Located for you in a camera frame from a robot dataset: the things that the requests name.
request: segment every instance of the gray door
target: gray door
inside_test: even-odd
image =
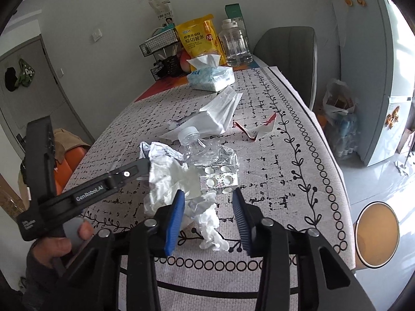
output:
[[[30,86],[20,85],[10,92],[5,86],[5,72],[7,68],[14,67],[18,77],[20,58],[32,66],[35,75]],[[90,135],[72,112],[57,85],[40,38],[11,50],[0,60],[0,98],[1,111],[15,139],[12,141],[9,136],[9,140],[20,156],[22,155],[20,140],[26,136],[26,125],[32,120],[45,116],[51,117],[54,129],[63,128],[79,136],[86,143],[92,143]]]

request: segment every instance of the white refrigerator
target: white refrigerator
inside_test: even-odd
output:
[[[415,83],[415,36],[391,0],[363,1],[352,0],[348,7],[341,80],[358,98],[358,154],[370,166],[394,155],[405,129]],[[389,128],[386,118],[397,107],[398,121]]]

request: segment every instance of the tablecloth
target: tablecloth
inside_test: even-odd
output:
[[[212,138],[237,152],[245,200],[288,229],[316,227],[354,268],[353,226],[342,173],[314,114],[276,68],[238,71],[235,78],[232,87],[243,96],[234,120],[258,125],[276,112],[278,121],[271,135],[256,142],[236,128]],[[89,150],[67,188],[136,160],[141,141],[160,140],[169,119],[197,111],[214,96],[184,85],[129,105]],[[169,145],[179,148],[178,141]],[[132,181],[89,207],[84,216],[97,229],[128,230],[144,219],[148,191],[145,182]],[[254,309],[262,261],[242,250],[231,200],[231,194],[217,196],[218,231],[229,241],[229,252],[200,249],[201,236],[190,226],[180,232],[173,256],[155,259],[162,310]],[[295,257],[289,262],[295,288]],[[122,274],[122,299],[125,281]],[[295,294],[291,309],[297,309]]]

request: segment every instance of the plastic bottle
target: plastic bottle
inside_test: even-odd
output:
[[[219,158],[219,145],[200,138],[196,127],[190,126],[179,132],[183,161],[195,166],[213,165]]]
[[[252,62],[248,40],[244,30],[238,28],[231,19],[223,20],[219,39],[225,52],[226,63],[230,67],[238,67]]]

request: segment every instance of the dark sleeve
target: dark sleeve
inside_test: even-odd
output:
[[[22,302],[29,311],[38,311],[55,287],[58,274],[54,269],[45,267],[35,259],[32,254],[33,246],[30,248],[26,258],[27,287]]]

